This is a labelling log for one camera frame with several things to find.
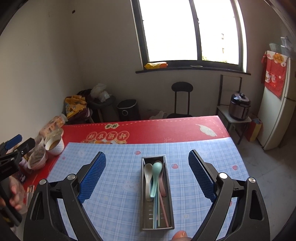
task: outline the white refrigerator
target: white refrigerator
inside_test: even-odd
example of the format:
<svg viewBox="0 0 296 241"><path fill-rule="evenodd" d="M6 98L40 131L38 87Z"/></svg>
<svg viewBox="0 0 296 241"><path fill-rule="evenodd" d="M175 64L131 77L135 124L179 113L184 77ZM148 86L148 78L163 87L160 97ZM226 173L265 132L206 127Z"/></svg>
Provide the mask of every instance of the white refrigerator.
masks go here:
<svg viewBox="0 0 296 241"><path fill-rule="evenodd" d="M288 58L283 94L278 98L266 87L258 113L262 127L258 140L264 150L276 148L287 128L296 106L296 61Z"/></svg>

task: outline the blue plaid tablecloth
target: blue plaid tablecloth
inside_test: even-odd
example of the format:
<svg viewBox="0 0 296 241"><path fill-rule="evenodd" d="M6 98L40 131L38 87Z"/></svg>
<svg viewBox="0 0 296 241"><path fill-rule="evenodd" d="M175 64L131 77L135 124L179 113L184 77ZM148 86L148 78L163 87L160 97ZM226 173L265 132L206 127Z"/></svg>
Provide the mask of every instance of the blue plaid tablecloth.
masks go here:
<svg viewBox="0 0 296 241"><path fill-rule="evenodd" d="M249 175L231 138L196 142L161 144L83 144L69 143L48 176L48 181L63 180L77 173L101 151L107 164L90 199L83 206L104 241L170 240L179 230L192 237L204 220L211 202L206 199L188 165L188 153L196 149L205 162L233 179L246 180ZM166 155L173 204L175 229L140 231L141 157ZM218 238L225 236L233 216L236 199L232 199ZM75 234L63 201L59 206L70 237Z"/></svg>

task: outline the pressure cooker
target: pressure cooker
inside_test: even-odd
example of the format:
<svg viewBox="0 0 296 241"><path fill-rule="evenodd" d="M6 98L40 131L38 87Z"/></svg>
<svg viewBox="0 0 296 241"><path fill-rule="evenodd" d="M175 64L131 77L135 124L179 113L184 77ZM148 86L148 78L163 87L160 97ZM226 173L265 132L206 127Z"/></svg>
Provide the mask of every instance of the pressure cooker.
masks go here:
<svg viewBox="0 0 296 241"><path fill-rule="evenodd" d="M229 114L232 118L244 121L248 117L251 101L242 93L231 96Z"/></svg>

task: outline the gray tiled floor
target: gray tiled floor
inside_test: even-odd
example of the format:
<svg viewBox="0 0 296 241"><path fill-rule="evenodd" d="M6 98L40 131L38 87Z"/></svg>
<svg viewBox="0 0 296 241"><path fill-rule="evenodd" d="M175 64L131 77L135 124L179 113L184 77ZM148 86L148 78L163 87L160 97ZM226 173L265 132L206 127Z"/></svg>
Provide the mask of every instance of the gray tiled floor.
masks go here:
<svg viewBox="0 0 296 241"><path fill-rule="evenodd" d="M235 143L238 136L231 132ZM250 176L260 187L270 224L271 240L296 206L296 137L282 148L264 151L256 140L243 138L237 146Z"/></svg>

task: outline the mint green spoon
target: mint green spoon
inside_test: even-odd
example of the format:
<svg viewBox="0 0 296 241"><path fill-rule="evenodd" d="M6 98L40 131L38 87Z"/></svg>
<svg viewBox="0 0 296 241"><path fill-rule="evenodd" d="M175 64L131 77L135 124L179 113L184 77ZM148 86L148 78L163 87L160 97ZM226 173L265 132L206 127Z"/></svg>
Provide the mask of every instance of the mint green spoon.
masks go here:
<svg viewBox="0 0 296 241"><path fill-rule="evenodd" d="M162 168L163 168L163 165L161 162L155 162L152 166L153 184L152 184L152 190L150 193L151 198L155 198L155 195L157 192L158 178Z"/></svg>

